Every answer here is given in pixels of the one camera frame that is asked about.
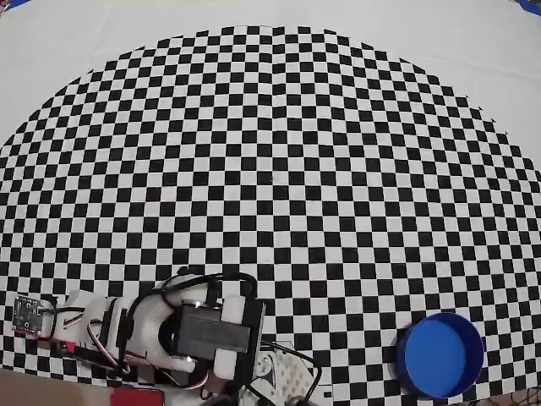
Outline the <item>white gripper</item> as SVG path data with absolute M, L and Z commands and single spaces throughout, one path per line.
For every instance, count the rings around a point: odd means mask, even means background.
M 57 341 L 39 338 L 38 347 L 48 349 L 51 353 L 67 353 L 68 347 L 64 343 L 67 342 L 80 348 L 97 350 L 87 326 L 91 321 L 99 321 L 100 324 L 92 325 L 90 330 L 107 351 L 117 354 L 117 333 L 122 309 L 123 300 L 120 298 L 74 290 L 66 302 L 57 308 L 57 323 L 52 336 Z

